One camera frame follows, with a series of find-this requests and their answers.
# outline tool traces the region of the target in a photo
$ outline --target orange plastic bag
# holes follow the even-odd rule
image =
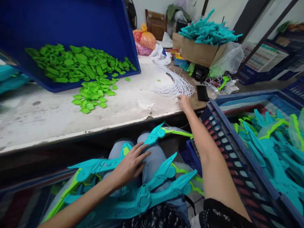
[[[156,39],[152,33],[148,32],[148,28],[146,24],[143,22],[142,26],[140,27],[141,30],[133,30],[133,36],[137,43],[145,46],[146,48],[150,48],[152,50],[155,49],[156,46]]]

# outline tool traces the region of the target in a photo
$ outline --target white table surface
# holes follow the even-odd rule
[[[0,154],[180,112],[176,99],[151,91],[172,85],[171,78],[148,57],[139,56],[139,63],[141,74],[130,76],[130,82],[121,78],[117,94],[105,96],[108,107],[97,106],[89,114],[71,102],[79,88],[50,93],[32,83],[5,96],[0,100]]]

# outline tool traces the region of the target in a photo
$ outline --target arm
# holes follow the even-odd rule
[[[78,200],[41,224],[39,228],[76,227],[100,202],[117,189],[122,188],[138,177],[145,167],[145,163],[142,163],[142,161],[151,154],[150,152],[146,152],[140,155],[148,146],[144,145],[140,147],[142,144],[143,142],[136,144],[106,179],[99,182]]]
[[[205,198],[218,200],[251,221],[235,188],[226,161],[208,130],[191,108],[189,97],[178,96],[178,103],[187,116],[200,156]]]

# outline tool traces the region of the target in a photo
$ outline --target wall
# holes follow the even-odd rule
[[[258,19],[255,26],[247,36],[244,42],[250,41],[258,43],[265,33],[270,29],[273,23],[278,19],[281,13],[286,9],[291,0],[272,0],[264,11],[263,15]],[[279,25],[268,37],[273,39],[277,34],[277,28],[286,21],[292,20],[295,22],[304,21],[304,0],[299,0],[295,6],[289,11],[289,13],[282,19]]]
[[[165,14],[168,5],[177,5],[178,2],[184,2],[184,0],[133,0],[137,15],[137,28],[140,29],[142,23],[146,23],[145,9],[156,13]],[[192,19],[198,18],[201,15],[204,2],[205,0],[186,0],[187,7],[195,4],[194,7],[190,7],[190,10],[187,10],[187,13],[193,17]]]
[[[247,2],[248,0],[209,0],[205,16],[215,9],[209,21],[222,23],[223,17],[225,17],[225,26],[233,29]]]

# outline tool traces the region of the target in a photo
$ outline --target person's left hand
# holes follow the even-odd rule
[[[151,152],[141,154],[148,144],[141,145],[143,145],[143,142],[136,144],[105,179],[109,181],[114,191],[126,186],[143,171],[146,163],[142,163],[142,161],[148,157]]]

